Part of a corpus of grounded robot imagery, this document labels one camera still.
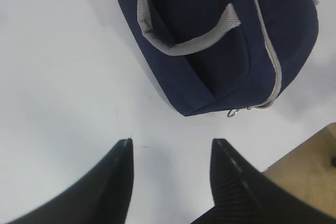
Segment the gray zipper trim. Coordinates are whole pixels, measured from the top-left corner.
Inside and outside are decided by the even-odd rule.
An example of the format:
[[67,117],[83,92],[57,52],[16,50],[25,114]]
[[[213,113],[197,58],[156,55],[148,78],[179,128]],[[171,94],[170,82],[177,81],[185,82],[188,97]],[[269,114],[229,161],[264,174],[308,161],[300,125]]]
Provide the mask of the gray zipper trim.
[[262,13],[261,13],[261,9],[259,6],[259,2],[258,0],[254,0],[256,8],[257,8],[257,12],[258,12],[258,17],[259,17],[259,21],[260,21],[260,25],[261,25],[261,31],[262,31],[262,35],[264,36],[264,40],[265,40],[265,48],[267,50],[269,59],[272,62],[274,71],[275,71],[275,84],[272,90],[271,95],[269,96],[269,98],[263,102],[262,104],[259,105],[255,105],[255,106],[251,106],[251,108],[268,108],[270,106],[273,105],[274,101],[276,100],[276,98],[278,97],[280,91],[281,91],[281,82],[282,82],[282,71],[281,71],[281,64],[279,61],[279,58],[277,56],[277,53],[274,50],[274,47],[272,45],[272,42],[268,36],[267,30],[266,30],[266,26],[265,26],[265,22],[264,19],[262,17]]

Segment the gray piping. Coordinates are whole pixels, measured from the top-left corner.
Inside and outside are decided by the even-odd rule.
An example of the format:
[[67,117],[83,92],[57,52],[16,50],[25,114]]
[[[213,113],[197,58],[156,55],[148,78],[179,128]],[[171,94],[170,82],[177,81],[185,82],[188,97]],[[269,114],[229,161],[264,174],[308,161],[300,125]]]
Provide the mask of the gray piping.
[[276,98],[278,97],[280,91],[281,91],[281,83],[282,83],[282,71],[281,71],[281,64],[280,61],[278,59],[277,53],[274,50],[274,47],[272,45],[272,42],[268,36],[267,30],[266,30],[266,26],[265,26],[265,22],[264,19],[262,17],[262,13],[261,13],[261,9],[259,6],[259,2],[258,0],[254,0],[256,8],[257,8],[257,12],[258,12],[258,17],[259,17],[259,21],[260,21],[260,25],[261,25],[261,31],[262,34],[264,36],[264,40],[265,40],[265,48],[267,50],[269,59],[272,62],[274,71],[275,71],[275,84],[272,90],[271,95],[269,96],[269,98],[263,102],[262,104],[256,105],[256,106],[251,106],[252,108],[268,108],[270,106],[273,105],[274,101],[276,100]]
[[209,32],[180,44],[169,45],[163,42],[153,29],[149,0],[138,0],[137,16],[142,35],[155,48],[169,56],[190,55],[209,48],[231,29],[241,25],[233,4],[228,4],[217,25]]

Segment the metal clasp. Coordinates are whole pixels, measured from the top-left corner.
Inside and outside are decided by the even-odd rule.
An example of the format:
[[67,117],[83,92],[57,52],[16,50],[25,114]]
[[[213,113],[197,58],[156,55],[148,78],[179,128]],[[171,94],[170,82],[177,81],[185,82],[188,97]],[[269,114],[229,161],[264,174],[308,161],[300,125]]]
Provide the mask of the metal clasp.
[[239,110],[230,110],[229,113],[227,113],[227,117],[233,118],[238,112]]

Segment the bag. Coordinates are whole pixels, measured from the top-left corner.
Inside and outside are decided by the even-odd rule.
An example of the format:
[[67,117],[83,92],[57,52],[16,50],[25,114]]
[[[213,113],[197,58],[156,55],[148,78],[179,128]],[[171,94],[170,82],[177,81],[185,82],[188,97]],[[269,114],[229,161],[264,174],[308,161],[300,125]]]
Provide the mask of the bag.
[[318,35],[313,0],[118,1],[162,90],[184,116],[271,106]]

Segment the gray handle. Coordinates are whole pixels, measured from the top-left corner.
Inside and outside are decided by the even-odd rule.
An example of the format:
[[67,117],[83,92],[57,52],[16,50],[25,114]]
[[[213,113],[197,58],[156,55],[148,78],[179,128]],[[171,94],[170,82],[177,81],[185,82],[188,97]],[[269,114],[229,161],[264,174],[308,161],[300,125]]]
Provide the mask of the gray handle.
[[217,25],[210,31],[189,41],[169,45],[163,42],[153,29],[148,1],[138,0],[137,15],[142,35],[155,48],[169,56],[190,55],[209,48],[223,38],[227,32],[241,24],[233,4],[228,4]]

